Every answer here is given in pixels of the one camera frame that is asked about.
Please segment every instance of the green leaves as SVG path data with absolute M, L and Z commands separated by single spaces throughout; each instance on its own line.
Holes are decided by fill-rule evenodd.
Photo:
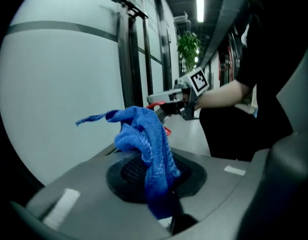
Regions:
M 186 33 L 178 39 L 178 59 L 186 73 L 195 68 L 197 49 L 200 50 L 201 43 L 195 33 Z

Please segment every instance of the red handle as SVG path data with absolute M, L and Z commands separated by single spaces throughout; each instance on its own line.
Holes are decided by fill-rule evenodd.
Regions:
M 146 108 L 147 109 L 150 109 L 150 108 L 152 109 L 155 106 L 160 106 L 160 105 L 165 104 L 165 103 L 166 103 L 165 101 L 157 101 L 157 102 L 149 104 Z

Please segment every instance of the blue cloth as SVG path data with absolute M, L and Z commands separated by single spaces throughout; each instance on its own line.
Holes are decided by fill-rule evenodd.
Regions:
M 92 115 L 76 122 L 93 122 L 105 117 L 108 122 L 121 122 L 121 131 L 115 137 L 115 146 L 128 151 L 137 148 L 148 166 L 145 178 L 145 193 L 149 208 L 156 218 L 171 216 L 169 189 L 180 176 L 170 151 L 166 132 L 157 115 L 143 107 L 112 110 L 105 114 Z

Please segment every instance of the black shirt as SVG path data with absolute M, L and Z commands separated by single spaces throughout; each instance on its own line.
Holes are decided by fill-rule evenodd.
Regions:
M 276 95 L 308 48 L 308 0 L 261 0 L 252 10 L 236 80 L 257 84 L 259 131 L 266 146 L 290 135 L 292 127 Z

